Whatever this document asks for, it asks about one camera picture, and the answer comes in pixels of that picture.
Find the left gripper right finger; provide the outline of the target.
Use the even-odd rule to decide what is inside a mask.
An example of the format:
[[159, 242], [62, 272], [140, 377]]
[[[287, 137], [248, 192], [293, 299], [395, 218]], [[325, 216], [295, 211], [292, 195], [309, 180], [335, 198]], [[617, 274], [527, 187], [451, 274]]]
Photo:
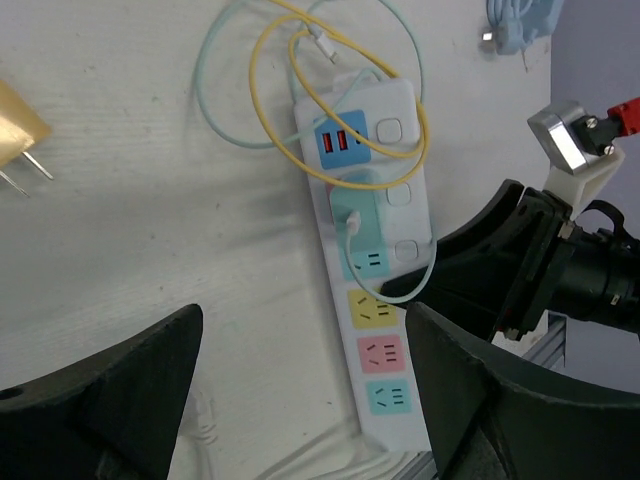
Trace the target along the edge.
[[421, 303], [406, 331], [439, 478], [638, 478], [638, 395], [528, 362]]

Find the yellow charger plug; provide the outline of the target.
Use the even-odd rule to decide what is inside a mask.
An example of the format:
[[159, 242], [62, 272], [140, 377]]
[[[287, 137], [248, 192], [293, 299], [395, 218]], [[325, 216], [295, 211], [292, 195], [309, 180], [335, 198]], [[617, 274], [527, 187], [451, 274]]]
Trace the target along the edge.
[[1, 81], [1, 179], [28, 197], [29, 194], [4, 171], [19, 157], [28, 160], [47, 179], [53, 175], [30, 153], [30, 149], [52, 134], [52, 128], [6, 81]]

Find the white power strip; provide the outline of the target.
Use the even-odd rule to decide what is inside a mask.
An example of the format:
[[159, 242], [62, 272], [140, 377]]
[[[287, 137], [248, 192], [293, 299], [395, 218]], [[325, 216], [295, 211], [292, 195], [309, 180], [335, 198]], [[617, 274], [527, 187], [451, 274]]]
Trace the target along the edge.
[[294, 105], [302, 159], [318, 172], [365, 190], [309, 177], [321, 246], [361, 430], [389, 452], [431, 445], [411, 363], [403, 309], [371, 290], [431, 259], [432, 229], [425, 176], [409, 172], [421, 132], [406, 79], [366, 80], [352, 91], [336, 82], [322, 100]]

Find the blue power strip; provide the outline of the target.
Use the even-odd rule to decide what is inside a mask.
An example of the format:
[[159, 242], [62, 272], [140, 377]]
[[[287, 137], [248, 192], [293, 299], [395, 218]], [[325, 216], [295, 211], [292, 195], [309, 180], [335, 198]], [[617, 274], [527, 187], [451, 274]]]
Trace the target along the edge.
[[487, 19], [493, 29], [496, 52], [513, 55], [556, 29], [564, 0], [488, 1]]

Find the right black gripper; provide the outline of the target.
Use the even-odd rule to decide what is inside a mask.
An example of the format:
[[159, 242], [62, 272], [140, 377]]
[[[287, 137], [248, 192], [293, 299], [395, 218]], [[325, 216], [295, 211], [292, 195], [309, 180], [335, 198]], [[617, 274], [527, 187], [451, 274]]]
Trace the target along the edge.
[[546, 310], [638, 334], [639, 240], [613, 204], [593, 200], [586, 210], [612, 227], [586, 232], [558, 197], [504, 181], [438, 240], [432, 275], [412, 301], [483, 340], [496, 331], [519, 340]]

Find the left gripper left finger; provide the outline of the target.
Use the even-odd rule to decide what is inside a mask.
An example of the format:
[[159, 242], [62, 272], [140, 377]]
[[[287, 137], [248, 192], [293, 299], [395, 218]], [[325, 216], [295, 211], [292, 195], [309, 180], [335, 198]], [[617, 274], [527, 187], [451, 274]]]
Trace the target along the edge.
[[135, 336], [1, 392], [4, 479], [165, 479], [195, 371], [190, 304]]

